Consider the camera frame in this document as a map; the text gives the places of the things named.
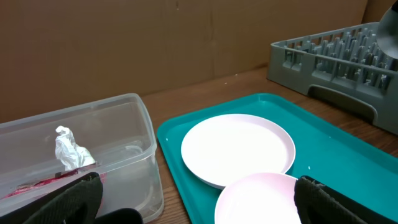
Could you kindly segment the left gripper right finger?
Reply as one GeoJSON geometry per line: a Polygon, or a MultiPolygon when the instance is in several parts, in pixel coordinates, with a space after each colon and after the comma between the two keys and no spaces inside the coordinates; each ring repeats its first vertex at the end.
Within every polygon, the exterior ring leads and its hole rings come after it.
{"type": "Polygon", "coordinates": [[[307,175],[295,182],[294,203],[302,224],[397,224],[307,175]]]}

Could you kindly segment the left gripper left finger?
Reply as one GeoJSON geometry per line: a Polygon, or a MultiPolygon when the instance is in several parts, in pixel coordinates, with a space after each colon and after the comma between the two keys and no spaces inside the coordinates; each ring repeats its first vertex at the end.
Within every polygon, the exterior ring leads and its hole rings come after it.
{"type": "Polygon", "coordinates": [[[100,175],[90,172],[1,217],[1,224],[92,224],[103,196],[100,175]]]}

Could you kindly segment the red snack wrapper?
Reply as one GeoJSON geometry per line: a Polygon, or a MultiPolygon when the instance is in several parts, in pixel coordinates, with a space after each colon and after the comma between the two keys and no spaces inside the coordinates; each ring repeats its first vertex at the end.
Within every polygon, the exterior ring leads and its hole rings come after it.
{"type": "Polygon", "coordinates": [[[96,172],[102,183],[106,181],[107,175],[94,167],[81,167],[60,172],[35,171],[1,177],[1,200],[18,200],[18,197],[22,197],[22,201],[24,201],[29,198],[37,198],[59,189],[89,172],[96,172]]]}

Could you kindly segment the white tissue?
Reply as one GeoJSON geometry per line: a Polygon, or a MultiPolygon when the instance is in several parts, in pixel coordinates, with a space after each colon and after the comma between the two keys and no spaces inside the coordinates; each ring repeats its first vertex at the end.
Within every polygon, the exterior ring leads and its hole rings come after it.
{"type": "Polygon", "coordinates": [[[55,138],[55,157],[65,166],[66,171],[96,163],[89,150],[76,143],[69,128],[58,126],[55,131],[58,134],[55,138]]]}

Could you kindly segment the small pink bowl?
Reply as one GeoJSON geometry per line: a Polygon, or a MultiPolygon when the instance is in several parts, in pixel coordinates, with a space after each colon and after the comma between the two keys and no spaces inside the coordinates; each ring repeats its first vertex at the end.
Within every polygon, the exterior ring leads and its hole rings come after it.
{"type": "Polygon", "coordinates": [[[224,188],[215,206],[215,224],[300,223],[294,202],[297,179],[259,173],[224,188]]]}

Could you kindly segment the large white plate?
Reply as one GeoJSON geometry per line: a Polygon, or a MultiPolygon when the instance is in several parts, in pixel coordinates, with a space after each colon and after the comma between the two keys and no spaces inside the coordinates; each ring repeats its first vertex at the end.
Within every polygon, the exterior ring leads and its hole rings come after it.
{"type": "Polygon", "coordinates": [[[194,125],[182,140],[181,156],[202,182],[223,189],[251,174],[286,173],[294,164],[296,147],[275,122],[250,114],[223,114],[194,125]]]}

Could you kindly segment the grey bowl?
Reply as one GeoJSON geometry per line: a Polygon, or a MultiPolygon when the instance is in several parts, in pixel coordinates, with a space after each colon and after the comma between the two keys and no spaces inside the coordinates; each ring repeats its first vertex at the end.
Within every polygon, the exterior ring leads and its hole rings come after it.
{"type": "Polygon", "coordinates": [[[376,41],[378,47],[389,57],[398,59],[398,0],[386,11],[377,28],[376,41]]]}

